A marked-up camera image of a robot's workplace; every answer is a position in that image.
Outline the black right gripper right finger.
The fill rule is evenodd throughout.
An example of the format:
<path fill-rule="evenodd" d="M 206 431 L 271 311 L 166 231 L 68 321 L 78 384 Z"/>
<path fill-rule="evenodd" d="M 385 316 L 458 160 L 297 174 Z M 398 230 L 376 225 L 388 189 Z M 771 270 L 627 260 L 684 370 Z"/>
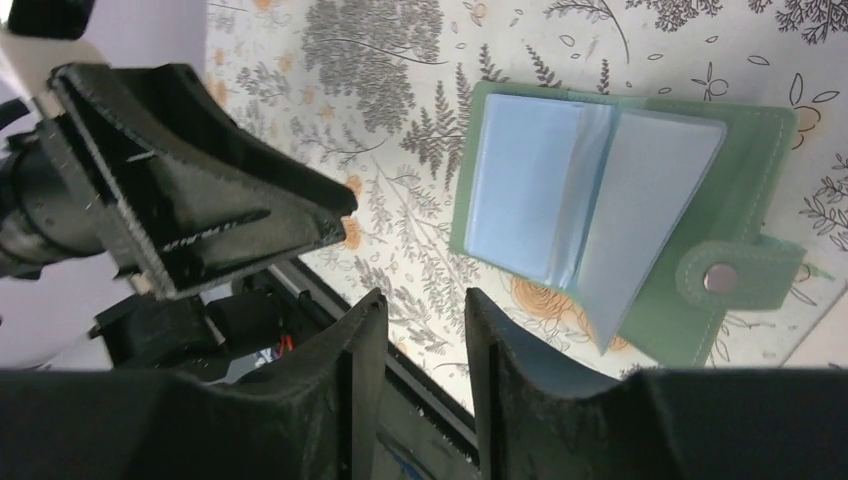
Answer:
<path fill-rule="evenodd" d="M 640 369 L 617 380 L 465 299 L 486 479 L 843 479 L 842 369 Z"/>

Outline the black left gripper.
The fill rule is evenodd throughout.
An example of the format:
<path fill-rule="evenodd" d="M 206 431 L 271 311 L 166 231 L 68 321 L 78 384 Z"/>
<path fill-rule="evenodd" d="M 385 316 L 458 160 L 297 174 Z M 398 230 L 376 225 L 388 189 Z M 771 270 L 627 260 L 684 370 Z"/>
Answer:
<path fill-rule="evenodd" d="M 35 134 L 9 136 L 1 253 L 48 263 L 1 276 L 2 367 L 210 365 L 212 351 L 133 340 L 203 303 L 131 294 L 102 248 L 177 299 L 344 238 L 353 192 L 240 128 L 190 66 L 72 63 L 47 84 L 62 107 L 47 150 L 77 205 Z"/>

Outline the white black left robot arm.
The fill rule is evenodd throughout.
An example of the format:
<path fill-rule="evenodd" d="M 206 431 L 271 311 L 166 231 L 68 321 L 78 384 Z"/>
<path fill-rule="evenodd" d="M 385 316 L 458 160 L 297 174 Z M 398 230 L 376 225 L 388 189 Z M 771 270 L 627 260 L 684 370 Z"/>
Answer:
<path fill-rule="evenodd" d="M 197 295 L 341 242 L 346 186 L 241 129 L 186 64 L 116 67 L 87 41 L 91 1 L 1 15 L 13 98 L 1 161 L 1 274 L 108 254 L 158 299 Z"/>

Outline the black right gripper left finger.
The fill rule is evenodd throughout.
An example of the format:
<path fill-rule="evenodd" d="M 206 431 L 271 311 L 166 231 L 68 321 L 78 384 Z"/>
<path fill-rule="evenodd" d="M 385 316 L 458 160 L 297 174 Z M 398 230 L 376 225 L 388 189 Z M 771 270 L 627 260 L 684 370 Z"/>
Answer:
<path fill-rule="evenodd" d="M 233 384 L 168 370 L 1 374 L 5 479 L 367 479 L 388 343 L 372 290 Z"/>

